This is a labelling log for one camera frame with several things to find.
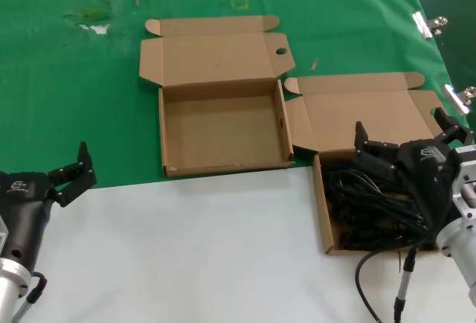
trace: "green fabric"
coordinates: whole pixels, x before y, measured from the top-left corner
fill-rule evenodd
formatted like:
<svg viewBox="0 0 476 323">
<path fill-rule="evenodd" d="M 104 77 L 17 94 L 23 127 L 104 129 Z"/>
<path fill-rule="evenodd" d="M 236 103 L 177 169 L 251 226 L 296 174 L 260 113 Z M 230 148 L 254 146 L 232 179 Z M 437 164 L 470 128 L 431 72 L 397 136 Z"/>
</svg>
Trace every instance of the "green fabric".
<svg viewBox="0 0 476 323">
<path fill-rule="evenodd" d="M 469 0 L 420 0 L 429 19 L 445 16 L 448 24 L 442 34 L 435 37 L 451 84 L 457 92 L 476 86 L 475 24 L 476 12 Z M 476 107 L 472 105 L 468 122 L 476 128 Z"/>
<path fill-rule="evenodd" d="M 427 89 L 448 82 L 434 41 L 422 39 L 411 18 L 418 0 L 140 3 L 0 0 L 0 170 L 59 167 L 84 140 L 100 187 L 165 180 L 157 91 L 138 78 L 150 18 L 272 13 L 297 64 L 289 76 L 420 71 Z M 102 36 L 79 26 L 107 22 Z"/>
</svg>

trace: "cable connector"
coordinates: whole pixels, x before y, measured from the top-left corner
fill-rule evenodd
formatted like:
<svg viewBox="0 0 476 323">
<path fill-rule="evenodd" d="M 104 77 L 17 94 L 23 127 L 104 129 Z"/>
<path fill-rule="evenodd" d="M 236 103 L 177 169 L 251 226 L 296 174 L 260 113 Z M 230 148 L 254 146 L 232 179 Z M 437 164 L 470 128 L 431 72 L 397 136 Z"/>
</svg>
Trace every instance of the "cable connector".
<svg viewBox="0 0 476 323">
<path fill-rule="evenodd" d="M 408 284 L 410 283 L 411 273 L 415 267 L 415 257 L 417 256 L 417 247 L 412 246 L 408 250 L 407 257 L 403 263 L 402 280 L 400 281 L 399 292 L 395 297 L 395 304 L 393 305 L 393 320 L 395 323 L 400 323 L 402 319 L 402 312 L 405 308 L 405 298 L 407 296 Z"/>
<path fill-rule="evenodd" d="M 26 312 L 36 303 L 36 301 L 38 301 L 38 298 L 40 298 L 43 294 L 43 290 L 45 289 L 48 280 L 43 274 L 39 272 L 33 272 L 32 276 L 39 279 L 38 284 L 31 290 L 26 301 L 23 302 L 22 306 L 15 313 L 11 323 L 19 323 L 23 319 L 23 316 L 26 314 Z"/>
<path fill-rule="evenodd" d="M 405 299 L 395 297 L 395 304 L 393 305 L 393 321 L 400 323 L 402 320 L 402 312 L 405 308 Z"/>
</svg>

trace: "cardboard box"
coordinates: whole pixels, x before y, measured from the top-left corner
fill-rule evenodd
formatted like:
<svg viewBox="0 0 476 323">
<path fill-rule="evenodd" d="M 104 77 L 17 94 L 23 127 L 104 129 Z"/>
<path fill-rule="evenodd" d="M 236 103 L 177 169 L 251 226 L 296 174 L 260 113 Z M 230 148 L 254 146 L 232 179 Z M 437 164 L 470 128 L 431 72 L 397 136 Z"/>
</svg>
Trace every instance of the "cardboard box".
<svg viewBox="0 0 476 323">
<path fill-rule="evenodd" d="M 401 144 L 441 132 L 431 110 L 443 106 L 432 91 L 410 90 L 425 78 L 416 72 L 289 78 L 287 91 L 301 97 L 286 102 L 295 149 L 315 153 L 312 166 L 323 248 L 339 247 L 342 227 L 329 215 L 321 164 L 355 154 L 356 122 L 369 139 Z"/>
<path fill-rule="evenodd" d="M 288 167 L 293 150 L 277 77 L 295 66 L 276 16 L 149 20 L 140 76 L 160 86 L 167 176 Z"/>
</svg>

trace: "white table surface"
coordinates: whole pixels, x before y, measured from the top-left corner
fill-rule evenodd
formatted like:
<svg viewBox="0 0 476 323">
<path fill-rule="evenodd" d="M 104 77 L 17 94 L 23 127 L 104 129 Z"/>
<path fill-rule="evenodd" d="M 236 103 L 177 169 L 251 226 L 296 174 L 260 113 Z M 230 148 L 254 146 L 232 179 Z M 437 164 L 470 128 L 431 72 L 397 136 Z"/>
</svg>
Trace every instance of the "white table surface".
<svg viewBox="0 0 476 323">
<path fill-rule="evenodd" d="M 309 168 L 97 189 L 54 206 L 23 322 L 372 322 L 359 258 L 322 252 Z M 384 322 L 399 280 L 396 255 L 363 268 Z M 468 291 L 452 259 L 420 256 L 402 321 L 472 323 Z"/>
</svg>

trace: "logo on robot arm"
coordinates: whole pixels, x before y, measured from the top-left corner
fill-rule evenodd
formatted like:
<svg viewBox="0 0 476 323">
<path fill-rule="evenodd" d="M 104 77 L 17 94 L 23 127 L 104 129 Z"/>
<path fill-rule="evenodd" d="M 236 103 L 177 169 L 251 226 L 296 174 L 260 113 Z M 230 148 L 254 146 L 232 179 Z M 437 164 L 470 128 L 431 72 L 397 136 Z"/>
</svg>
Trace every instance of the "logo on robot arm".
<svg viewBox="0 0 476 323">
<path fill-rule="evenodd" d="M 11 189 L 7 191 L 7 193 L 10 193 L 11 191 L 26 191 L 28 192 L 28 189 L 25 189 L 27 185 L 22 181 L 22 180 L 17 180 L 13 182 L 11 185 Z"/>
<path fill-rule="evenodd" d="M 435 158 L 435 157 L 443 162 L 446 159 L 445 156 L 436 147 L 423 148 L 420 154 L 422 156 L 419 160 L 420 162 L 424 161 L 425 159 Z"/>
</svg>

